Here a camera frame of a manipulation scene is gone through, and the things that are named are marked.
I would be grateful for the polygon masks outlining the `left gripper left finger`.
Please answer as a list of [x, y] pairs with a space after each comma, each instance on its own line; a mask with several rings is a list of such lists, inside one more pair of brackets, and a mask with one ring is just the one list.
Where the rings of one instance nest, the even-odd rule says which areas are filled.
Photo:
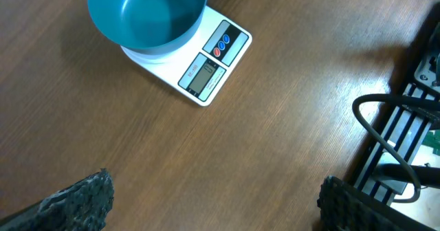
[[113, 207], [106, 169], [1, 219], [2, 230], [102, 230]]

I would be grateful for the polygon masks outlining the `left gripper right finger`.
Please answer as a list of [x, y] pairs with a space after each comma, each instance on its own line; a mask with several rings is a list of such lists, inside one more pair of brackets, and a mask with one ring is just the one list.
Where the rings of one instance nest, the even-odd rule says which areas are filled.
[[324, 179], [317, 206], [327, 230], [434, 231], [334, 176]]

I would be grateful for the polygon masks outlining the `white digital kitchen scale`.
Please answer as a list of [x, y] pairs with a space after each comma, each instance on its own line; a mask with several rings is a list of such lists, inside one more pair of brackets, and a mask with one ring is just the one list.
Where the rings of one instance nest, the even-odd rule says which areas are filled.
[[198, 105], [208, 106], [252, 43], [252, 35], [228, 17], [206, 7], [195, 35], [185, 45], [162, 55], [123, 47], [140, 67]]

